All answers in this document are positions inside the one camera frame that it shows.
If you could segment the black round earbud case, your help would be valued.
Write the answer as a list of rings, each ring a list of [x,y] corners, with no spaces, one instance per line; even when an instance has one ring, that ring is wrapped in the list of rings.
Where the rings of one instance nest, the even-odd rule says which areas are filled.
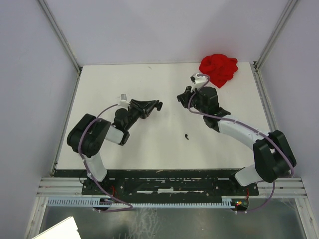
[[[157,104],[157,111],[160,111],[162,109],[163,102],[158,102]]]

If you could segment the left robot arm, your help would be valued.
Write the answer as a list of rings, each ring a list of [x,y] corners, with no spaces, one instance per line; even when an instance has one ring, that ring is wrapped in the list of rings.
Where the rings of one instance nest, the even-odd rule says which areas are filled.
[[[121,95],[119,103],[107,108],[120,107],[115,112],[113,122],[101,118],[101,115],[85,114],[69,132],[67,145],[81,156],[88,177],[95,180],[93,189],[99,194],[106,194],[110,190],[110,181],[105,179],[107,169],[99,153],[102,144],[109,141],[123,146],[135,122],[148,118],[154,109],[160,111],[162,105],[159,100],[127,101],[126,95]]]

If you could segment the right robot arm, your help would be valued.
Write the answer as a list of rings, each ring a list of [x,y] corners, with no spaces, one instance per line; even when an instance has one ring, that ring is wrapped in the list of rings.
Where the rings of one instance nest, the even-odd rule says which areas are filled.
[[[294,173],[297,162],[284,133],[279,130],[263,133],[238,121],[219,105],[215,88],[192,91],[188,86],[177,100],[191,113],[202,115],[209,128],[234,138],[253,151],[254,163],[231,176],[228,184],[233,194],[240,195],[252,183],[272,183]]]

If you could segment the red crumpled cloth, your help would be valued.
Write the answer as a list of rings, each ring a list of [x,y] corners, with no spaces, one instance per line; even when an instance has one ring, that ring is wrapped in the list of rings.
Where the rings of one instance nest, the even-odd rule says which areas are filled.
[[[224,54],[213,54],[202,59],[199,71],[210,77],[210,82],[216,87],[223,87],[238,71],[238,60]]]

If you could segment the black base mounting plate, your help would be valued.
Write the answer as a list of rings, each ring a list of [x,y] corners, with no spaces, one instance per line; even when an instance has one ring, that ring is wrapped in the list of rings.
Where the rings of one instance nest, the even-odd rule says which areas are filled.
[[[213,196],[258,196],[257,184],[236,187],[227,178],[109,178],[99,185],[112,195],[134,193],[208,193]]]

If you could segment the white paper sheet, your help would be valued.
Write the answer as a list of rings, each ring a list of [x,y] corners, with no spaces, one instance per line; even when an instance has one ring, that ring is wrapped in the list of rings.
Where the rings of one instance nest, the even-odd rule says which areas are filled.
[[[73,217],[68,217],[45,230],[34,239],[81,239]]]

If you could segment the left aluminium frame post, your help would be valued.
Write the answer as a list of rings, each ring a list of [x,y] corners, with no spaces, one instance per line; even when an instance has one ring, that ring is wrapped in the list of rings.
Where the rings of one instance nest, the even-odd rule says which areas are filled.
[[[75,54],[73,53],[67,38],[65,37],[62,29],[60,28],[52,10],[49,7],[49,4],[46,0],[36,0],[39,7],[41,8],[42,12],[44,13],[46,19],[48,20],[55,36],[57,37],[58,41],[60,42],[63,50],[65,51],[66,55],[68,56],[69,60],[71,61],[73,67],[76,69],[77,72],[81,72],[82,67],[78,63]]]

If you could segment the aluminium frame post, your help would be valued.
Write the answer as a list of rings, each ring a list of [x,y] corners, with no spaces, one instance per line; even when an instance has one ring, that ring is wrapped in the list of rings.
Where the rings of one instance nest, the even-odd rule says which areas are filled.
[[[57,37],[58,41],[60,42],[63,50],[65,51],[66,55],[68,56],[69,60],[71,61],[73,67],[76,69],[77,72],[81,72],[82,67],[78,63],[75,54],[73,53],[67,38],[65,37],[62,29],[60,28],[52,10],[49,7],[49,4],[46,0],[36,0],[39,7],[41,8],[42,12],[44,13],[46,19],[48,20],[55,36]]]
[[[276,44],[277,40],[279,39],[282,31],[284,30],[285,26],[289,22],[291,16],[293,15],[294,11],[296,10],[299,0],[289,0],[287,4],[285,5],[282,13],[280,14],[280,17],[278,21],[275,24],[275,27],[269,37],[269,39],[266,42],[266,45],[264,46],[258,60],[254,62],[254,68],[255,70],[261,70],[263,65],[265,64],[269,54],[271,53],[274,45]]]

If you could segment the aluminium front rail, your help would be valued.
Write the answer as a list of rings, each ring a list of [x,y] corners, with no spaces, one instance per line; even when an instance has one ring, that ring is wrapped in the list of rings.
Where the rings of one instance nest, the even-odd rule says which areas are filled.
[[[272,191],[272,184],[257,184],[259,195],[250,198],[267,198]],[[82,184],[77,178],[42,178],[37,196],[82,197]],[[307,193],[301,178],[278,179],[275,183],[273,198],[306,198]]]

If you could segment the right aluminium frame post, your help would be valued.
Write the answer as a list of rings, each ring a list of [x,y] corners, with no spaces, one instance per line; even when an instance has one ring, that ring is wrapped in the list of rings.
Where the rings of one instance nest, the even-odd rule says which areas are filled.
[[[266,45],[264,46],[258,60],[254,62],[254,68],[255,70],[261,70],[263,65],[265,64],[269,54],[271,53],[274,45],[276,44],[277,40],[279,39],[282,31],[284,30],[285,26],[289,22],[291,16],[293,15],[294,11],[296,10],[299,0],[289,0],[287,4],[285,5],[282,13],[280,14],[280,17],[278,21],[275,24],[275,27],[269,37],[269,39],[266,42]]]

